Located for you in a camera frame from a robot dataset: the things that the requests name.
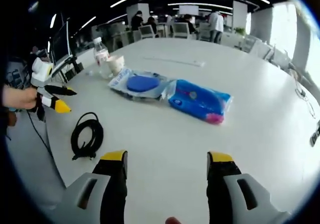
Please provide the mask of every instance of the paper cup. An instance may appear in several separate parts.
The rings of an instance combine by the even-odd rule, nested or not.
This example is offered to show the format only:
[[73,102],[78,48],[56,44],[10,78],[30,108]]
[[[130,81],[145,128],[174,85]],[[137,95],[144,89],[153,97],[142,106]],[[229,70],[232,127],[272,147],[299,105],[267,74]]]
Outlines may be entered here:
[[123,56],[110,56],[108,58],[107,64],[113,74],[113,76],[117,76],[120,71],[125,66],[125,61]]

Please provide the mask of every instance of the blue sponge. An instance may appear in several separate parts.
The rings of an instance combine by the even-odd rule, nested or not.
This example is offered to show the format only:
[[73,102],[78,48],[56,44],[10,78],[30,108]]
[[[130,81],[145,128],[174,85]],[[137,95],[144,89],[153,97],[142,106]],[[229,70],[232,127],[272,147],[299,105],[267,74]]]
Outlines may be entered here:
[[145,92],[158,87],[160,80],[153,77],[132,76],[126,82],[127,89],[134,92]]

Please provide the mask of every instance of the window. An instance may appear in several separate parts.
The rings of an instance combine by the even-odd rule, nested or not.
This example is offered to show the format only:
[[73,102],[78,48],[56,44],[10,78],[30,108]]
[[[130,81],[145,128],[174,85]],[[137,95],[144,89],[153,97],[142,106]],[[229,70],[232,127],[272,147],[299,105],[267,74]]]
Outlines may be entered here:
[[250,31],[251,31],[251,13],[248,13],[247,16],[246,16],[246,24],[245,24],[245,32],[247,35],[250,34]]
[[272,10],[272,28],[270,44],[283,53],[287,52],[290,59],[295,52],[297,41],[297,13],[293,3],[275,5]]
[[306,63],[305,70],[310,74],[313,82],[320,89],[319,53],[320,53],[319,37],[315,33],[311,32],[310,50],[309,50],[309,56],[308,56],[308,61]]

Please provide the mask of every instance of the plastic water bottle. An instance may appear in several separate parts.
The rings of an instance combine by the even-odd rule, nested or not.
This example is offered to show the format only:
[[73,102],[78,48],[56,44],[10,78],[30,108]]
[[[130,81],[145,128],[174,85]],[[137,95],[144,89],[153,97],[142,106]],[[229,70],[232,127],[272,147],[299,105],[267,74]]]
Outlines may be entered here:
[[93,51],[95,62],[99,66],[99,73],[100,75],[107,79],[110,75],[110,69],[108,68],[107,60],[110,57],[109,51],[107,47],[102,43],[101,37],[98,37],[93,40],[95,44],[95,48]]

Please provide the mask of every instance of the table surface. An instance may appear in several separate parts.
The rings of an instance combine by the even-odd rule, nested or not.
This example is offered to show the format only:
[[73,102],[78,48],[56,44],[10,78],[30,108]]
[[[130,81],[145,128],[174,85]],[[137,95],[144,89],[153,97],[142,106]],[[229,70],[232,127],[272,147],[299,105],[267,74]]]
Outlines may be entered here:
[[[97,68],[89,67],[69,83],[78,92],[64,97],[72,112],[46,112],[50,147],[66,186],[91,172],[98,162],[99,158],[71,160],[75,124],[84,113],[94,111],[105,133],[97,157],[128,151],[128,223],[164,223],[169,216],[182,223],[208,223],[206,157],[210,150],[230,154],[242,173],[269,190],[280,210],[293,211],[308,195],[320,167],[320,143],[310,145],[317,121],[296,95],[295,82],[287,73],[239,50],[195,40],[145,39],[113,55],[124,55],[132,69],[230,93],[233,102],[225,122],[214,126],[169,106],[124,99],[105,80],[86,75]],[[181,63],[195,60],[205,65]],[[319,118],[320,107],[306,92]],[[91,132],[84,131],[80,140],[90,137]]]

